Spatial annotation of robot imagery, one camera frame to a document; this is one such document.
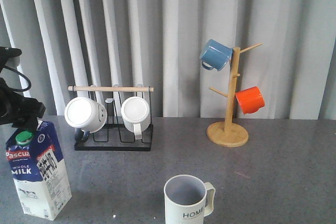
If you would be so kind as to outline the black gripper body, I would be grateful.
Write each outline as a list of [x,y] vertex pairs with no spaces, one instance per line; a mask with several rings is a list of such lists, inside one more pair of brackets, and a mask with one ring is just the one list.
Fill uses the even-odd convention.
[[1,78],[1,125],[34,132],[38,128],[38,118],[44,116],[46,107],[34,98],[24,97],[12,91]]

